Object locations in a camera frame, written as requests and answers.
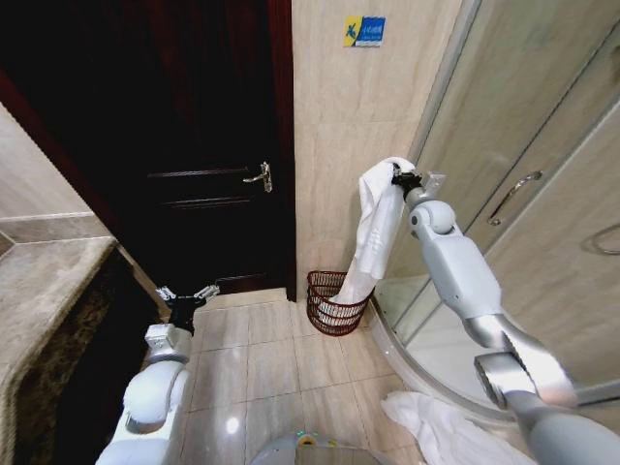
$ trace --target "door handle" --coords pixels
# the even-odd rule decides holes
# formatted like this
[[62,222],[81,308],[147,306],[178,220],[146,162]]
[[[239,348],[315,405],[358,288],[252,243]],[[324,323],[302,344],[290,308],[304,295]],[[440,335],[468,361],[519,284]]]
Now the door handle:
[[509,202],[509,200],[512,199],[514,195],[518,192],[518,190],[521,189],[525,184],[530,181],[538,181],[541,177],[543,177],[542,171],[532,171],[529,174],[523,176],[518,181],[516,181],[516,184],[512,186],[512,188],[504,196],[502,201],[500,201],[500,204],[497,205],[497,208],[495,208],[493,213],[491,213],[491,216],[486,219],[486,223],[491,226],[500,226],[502,224],[502,221],[504,220],[502,218],[498,218],[498,216],[500,212],[506,207],[506,204]]
[[254,177],[244,177],[243,182],[257,182],[263,180],[264,191],[269,193],[273,190],[273,184],[271,183],[271,168],[268,162],[261,163],[261,174]]

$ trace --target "shower door handle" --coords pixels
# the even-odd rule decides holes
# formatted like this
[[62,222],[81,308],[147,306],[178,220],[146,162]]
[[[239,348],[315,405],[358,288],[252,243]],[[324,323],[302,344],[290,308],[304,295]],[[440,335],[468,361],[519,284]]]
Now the shower door handle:
[[501,225],[502,221],[504,220],[502,218],[499,218],[499,214],[506,207],[506,204],[509,202],[509,200],[512,199],[514,195],[518,192],[518,190],[521,189],[525,184],[527,184],[530,181],[538,181],[541,177],[543,177],[542,171],[532,171],[529,174],[523,176],[518,181],[516,181],[516,184],[512,186],[512,188],[504,196],[502,201],[500,201],[500,204],[497,205],[497,208],[495,208],[493,213],[491,213],[491,216],[489,216],[486,219],[486,223],[488,223],[491,226]]

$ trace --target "sign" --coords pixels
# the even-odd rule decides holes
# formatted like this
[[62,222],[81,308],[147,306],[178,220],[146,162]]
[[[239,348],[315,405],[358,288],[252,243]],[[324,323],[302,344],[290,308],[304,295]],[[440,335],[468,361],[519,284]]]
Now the sign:
[[349,16],[345,21],[345,47],[378,47],[384,38],[382,16]]

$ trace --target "floor tile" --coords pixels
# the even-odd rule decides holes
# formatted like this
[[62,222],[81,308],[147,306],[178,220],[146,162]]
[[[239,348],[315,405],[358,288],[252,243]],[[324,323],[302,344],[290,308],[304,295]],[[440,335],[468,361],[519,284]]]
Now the floor tile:
[[413,446],[414,436],[386,416],[380,401],[396,390],[405,390],[396,375],[372,378],[353,383],[361,421],[372,450],[391,450]]
[[372,301],[369,301],[368,305],[366,305],[366,308],[364,309],[364,314],[361,316],[358,327],[369,327],[374,314],[375,309],[373,307],[373,303]]
[[249,293],[216,295],[206,305],[196,310],[197,313],[217,310],[220,308],[254,305],[255,303],[286,301],[287,292],[284,288],[262,289]]
[[352,465],[379,465],[377,459],[375,459],[368,450],[354,449]]
[[250,309],[250,344],[279,341],[293,337],[289,302],[252,305]]
[[247,347],[200,353],[192,410],[244,401],[247,360]]
[[338,338],[352,380],[390,375],[394,371],[381,354],[368,328],[358,328]]
[[335,337],[315,335],[294,340],[301,390],[347,383],[349,374]]
[[249,307],[214,310],[201,315],[201,349],[211,351],[247,346]]
[[289,302],[289,307],[291,308],[291,323],[293,324],[294,337],[321,334],[308,320],[306,302]]
[[244,449],[244,402],[189,414],[181,455],[183,464],[242,464]]
[[179,434],[180,434],[180,439],[179,439],[180,447],[179,447],[179,450],[178,450],[178,457],[179,457],[179,459],[182,456],[182,452],[183,452],[183,443],[185,442],[185,430],[187,428],[187,420],[188,420],[189,417],[190,417],[190,414],[187,413],[187,412],[184,413],[184,414],[181,414],[181,418],[179,420],[179,423],[176,426],[176,427],[179,428]]
[[391,458],[396,465],[420,465],[425,463],[424,457],[417,446],[389,450],[383,452],[383,454]]
[[308,431],[367,449],[356,397],[350,383],[305,390],[301,393]]
[[247,403],[245,463],[271,440],[304,429],[301,394],[277,395]]
[[299,390],[293,339],[249,347],[248,400]]
[[206,313],[194,314],[194,335],[192,336],[192,354],[202,351],[202,337],[204,336],[203,320]]
[[196,378],[198,377],[198,354],[190,356],[190,361],[187,362],[185,368],[190,372],[190,382],[187,385],[187,401],[183,408],[184,412],[189,412],[192,407],[192,397],[194,396],[194,387],[196,386]]

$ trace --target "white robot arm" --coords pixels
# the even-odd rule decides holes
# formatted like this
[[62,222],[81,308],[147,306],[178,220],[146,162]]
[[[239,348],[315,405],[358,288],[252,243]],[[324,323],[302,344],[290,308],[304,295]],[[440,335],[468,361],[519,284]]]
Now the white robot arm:
[[574,387],[544,345],[516,327],[502,308],[502,291],[482,253],[456,225],[452,208],[433,197],[444,176],[395,170],[403,187],[409,227],[442,301],[480,345],[498,353],[474,360],[487,395],[516,416],[542,465],[606,464],[620,457],[620,438],[594,421],[573,415]]
[[186,412],[194,311],[220,289],[207,286],[194,295],[157,290],[170,307],[170,323],[151,325],[144,339],[148,366],[127,386],[123,414],[97,465],[173,465],[178,463]]

